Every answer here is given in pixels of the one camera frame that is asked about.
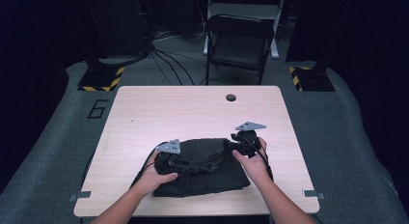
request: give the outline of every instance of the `gray carpet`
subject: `gray carpet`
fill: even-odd
[[[268,60],[262,84],[281,88],[314,187],[326,196],[325,200],[320,200],[321,208],[316,216],[323,223],[409,223],[389,173],[372,152],[362,128],[358,104],[343,80],[328,70],[336,89],[334,93],[295,90],[288,68],[312,66],[313,63],[285,62],[289,35],[290,32],[281,35],[280,59]],[[199,85],[205,78],[203,43],[204,37],[196,42],[169,38],[154,45],[157,49],[189,57],[172,55]],[[125,67],[119,86],[169,85],[169,82],[178,85],[169,66],[155,59],[168,79],[150,55]],[[183,70],[173,60],[169,61],[183,85],[190,85]],[[0,196],[0,223],[79,223],[79,218],[73,214],[75,204],[67,199],[80,190],[87,162],[118,90],[77,91],[77,83],[86,69],[85,63],[67,68],[69,84],[65,96],[41,138]],[[224,73],[231,70],[220,68],[216,72],[213,69],[211,78],[217,81],[210,84],[225,84],[223,81],[232,78],[237,84],[257,83],[253,72]],[[107,99],[98,104],[106,107],[102,118],[88,119],[98,99]]]

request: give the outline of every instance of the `chair backrest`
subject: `chair backrest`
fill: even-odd
[[[206,23],[207,32],[229,33],[259,39],[273,40],[272,26],[260,19],[235,16],[229,14],[216,14]]]

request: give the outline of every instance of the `chair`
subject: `chair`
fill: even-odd
[[[205,85],[208,85],[210,64],[256,70],[259,85],[274,38],[271,25],[263,20],[217,14],[206,23],[207,62]]]

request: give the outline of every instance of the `person's left hand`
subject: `person's left hand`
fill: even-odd
[[[156,158],[156,156],[159,154],[159,152],[153,153],[153,155],[150,157],[150,160],[148,161],[147,169],[145,169],[144,173],[142,174],[142,177],[136,182],[133,187],[137,186],[139,189],[141,189],[141,192],[143,193],[144,196],[147,196],[148,194],[152,193],[157,187],[159,187],[160,184],[165,183],[165,182],[171,182],[175,178],[177,178],[177,173],[171,173],[167,175],[159,175],[156,172],[156,169],[153,166],[153,160]]]

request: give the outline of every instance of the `table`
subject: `table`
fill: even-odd
[[[227,101],[233,94],[235,101]],[[304,157],[275,86],[124,86],[112,105],[94,159],[78,198],[77,216],[98,216],[129,188],[149,152],[159,143],[179,139],[231,138],[245,122],[266,125],[258,136],[267,142],[276,184],[302,210],[319,210]],[[186,198],[147,196],[137,216],[211,216],[268,214],[252,183],[242,190]]]
[[[254,5],[254,4],[229,4],[229,3],[213,3],[207,0],[207,17],[212,17],[215,14],[230,14],[247,16],[258,19],[271,19],[273,21],[274,33],[277,33],[277,27],[280,22],[280,16],[285,0],[280,0],[276,5]],[[204,42],[204,55],[207,54],[207,42]],[[279,51],[275,39],[270,45],[271,57],[273,59],[279,58]]]

